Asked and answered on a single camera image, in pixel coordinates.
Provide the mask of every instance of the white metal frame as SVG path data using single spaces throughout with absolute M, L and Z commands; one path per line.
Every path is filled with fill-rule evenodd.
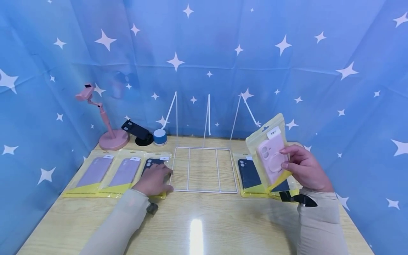
M 237 120 L 237 116 L 238 116 L 238 109 L 239 109 L 239 104 L 241 102 L 241 98 L 244 99 L 244 103 L 246 105 L 246 107 L 248 108 L 248 111 L 252 117 L 252 120 L 254 121 L 256 126 L 260 126 L 256 121 L 255 118 L 252 114 L 251 109 L 248 106 L 248 103 L 246 102 L 246 99 L 244 98 L 243 94 L 240 94 L 239 100 L 238 100 L 238 106 L 237 106 L 237 111 L 235 113 L 235 119 L 234 119 L 234 124 L 232 127 L 232 131 L 231 131 L 231 136 L 230 136 L 230 146 L 228 148 L 208 148 L 208 147 L 204 147 L 205 145 L 205 138 L 206 138 L 206 133 L 207 133 L 207 126 L 208 126 L 208 135 L 211 135 L 211 105 L 210 105 L 210 94 L 208 94 L 208 99 L 207 99 L 207 112 L 206 112 L 206 121 L 205 121 L 205 126 L 204 126 L 204 137 L 203 137 L 203 145 L 202 147 L 182 147 L 179 146 L 179 140 L 178 140 L 178 104 L 177 104 L 177 91 L 174 93 L 173 96 L 173 100 L 171 102 L 169 111 L 167 113 L 166 116 L 166 120 L 164 122 L 164 125 L 162 127 L 162 129 L 165 128 L 166 124 L 167 124 L 167 120 L 169 119 L 169 115 L 170 112 L 173 108 L 174 102 L 176 105 L 176 148 L 174 150 L 174 156 L 173 156 L 173 165 L 172 168 L 174 168 L 174 163 L 175 163 L 175 159 L 176 159 L 176 154 L 177 154 L 177 149 L 188 149 L 188 168 L 187 168 L 187 188 L 186 189 L 175 189 L 174 191 L 180 191 L 180 192 L 198 192 L 198 193 L 221 193 L 221 194 L 237 194 L 238 193 L 238 185 L 237 185 L 237 179 L 235 177 L 235 171 L 234 171 L 234 162 L 233 162 L 233 156 L 232 156 L 232 152 L 231 152 L 231 140 L 232 140 L 232 136 L 234 133 L 234 128 L 235 128 L 235 122 Z M 217 175 L 218 175 L 218 191 L 211 191 L 211 190 L 191 190 L 189 189 L 189 178 L 190 178 L 190 155 L 191 155 L 191 150 L 195 150 L 195 149 L 201 149 L 201 150 L 215 150 L 215 158 L 216 158 L 216 162 L 217 162 Z M 229 152 L 229 156 L 231 159 L 231 169 L 233 172 L 233 176 L 234 176 L 234 183 L 235 183 L 235 191 L 222 191 L 221 189 L 221 183 L 220 183 L 220 168 L 219 168 L 219 163 L 218 163 L 218 151 L 228 151 Z

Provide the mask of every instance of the black stand base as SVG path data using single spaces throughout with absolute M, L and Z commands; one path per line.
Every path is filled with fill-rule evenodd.
M 139 146 L 148 146 L 148 145 L 150 145 L 150 144 L 153 143 L 153 135 L 152 135 L 152 134 L 148 134 L 148 135 L 147 135 L 147 138 L 144 139 L 144 140 L 142 140 L 142 139 L 140 139 L 140 138 L 137 137 L 137 138 L 135 139 L 135 143 L 136 143 L 137 145 L 139 145 Z

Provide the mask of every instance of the blue backdrop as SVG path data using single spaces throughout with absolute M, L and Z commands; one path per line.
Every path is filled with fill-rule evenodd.
M 238 94 L 321 162 L 376 254 L 407 250 L 408 2 L 0 1 L 0 254 L 13 254 L 113 127 L 229 137 Z M 166 129 L 175 131 L 175 114 Z M 257 129 L 242 104 L 234 137 Z

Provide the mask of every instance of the table surface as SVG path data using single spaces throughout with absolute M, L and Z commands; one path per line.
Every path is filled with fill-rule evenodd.
M 177 144 L 201 147 L 203 139 L 169 137 L 165 146 L 139 147 L 131 137 L 124 149 L 174 154 Z M 205 147 L 247 153 L 243 140 L 205 139 Z M 178 189 L 186 188 L 188 151 L 177 149 L 174 158 L 172 185 Z M 222 190 L 235 190 L 229 151 L 217 151 L 217 157 Z M 190 150 L 189 189 L 219 190 L 216 163 L 215 150 Z M 18 254 L 78 254 L 117 201 L 59 197 Z M 127 254 L 296 254 L 296 204 L 243 198 L 239 194 L 191 192 L 173 192 L 158 204 L 155 216 L 148 215 L 131 238 Z M 343 207 L 339 207 L 349 253 L 373 254 Z

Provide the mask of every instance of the sleeve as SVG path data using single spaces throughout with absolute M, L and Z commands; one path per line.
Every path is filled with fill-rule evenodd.
M 120 198 L 112 213 L 91 236 L 80 255 L 121 255 L 140 227 L 149 206 L 148 197 L 133 189 Z
M 298 255 L 348 255 L 340 224 L 339 203 L 335 193 L 303 188 L 301 194 L 312 198 L 317 207 L 299 205 Z

